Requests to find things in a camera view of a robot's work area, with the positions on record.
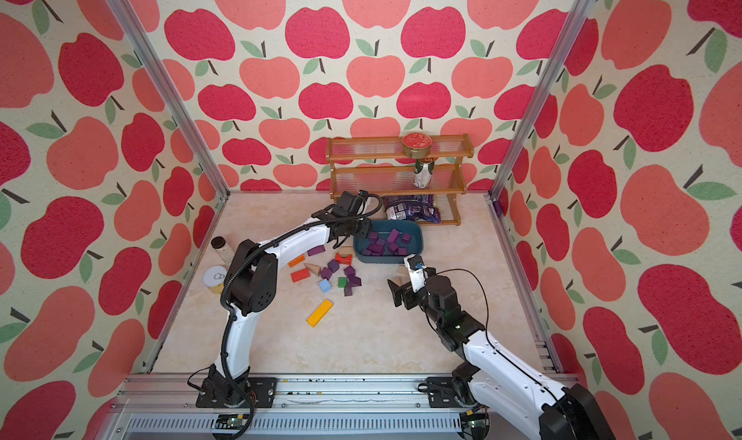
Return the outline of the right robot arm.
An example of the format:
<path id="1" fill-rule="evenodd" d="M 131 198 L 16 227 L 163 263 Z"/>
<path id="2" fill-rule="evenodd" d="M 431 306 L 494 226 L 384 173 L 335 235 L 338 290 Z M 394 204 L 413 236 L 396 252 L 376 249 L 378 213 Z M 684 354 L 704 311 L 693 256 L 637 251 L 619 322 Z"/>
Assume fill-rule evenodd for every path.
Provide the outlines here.
<path id="1" fill-rule="evenodd" d="M 448 277 L 425 268 L 403 285 L 389 280 L 388 287 L 396 307 L 421 309 L 442 345 L 463 360 L 452 372 L 459 404 L 490 408 L 529 439 L 616 437 L 587 388 L 567 387 L 507 350 L 462 309 Z"/>

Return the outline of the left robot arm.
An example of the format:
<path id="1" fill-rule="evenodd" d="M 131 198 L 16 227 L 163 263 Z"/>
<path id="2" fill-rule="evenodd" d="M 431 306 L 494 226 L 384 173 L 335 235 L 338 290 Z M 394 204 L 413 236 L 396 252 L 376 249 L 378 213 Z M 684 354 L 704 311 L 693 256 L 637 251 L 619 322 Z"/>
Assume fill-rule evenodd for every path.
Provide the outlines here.
<path id="1" fill-rule="evenodd" d="M 220 306 L 228 311 L 220 353 L 196 388 L 197 407 L 257 407 L 257 397 L 248 388 L 250 350 L 259 318 L 276 298 L 278 272 L 313 248 L 330 243 L 337 249 L 350 237 L 367 237 L 371 216 L 383 207 L 377 194 L 344 192 L 286 233 L 239 244 L 220 294 Z"/>

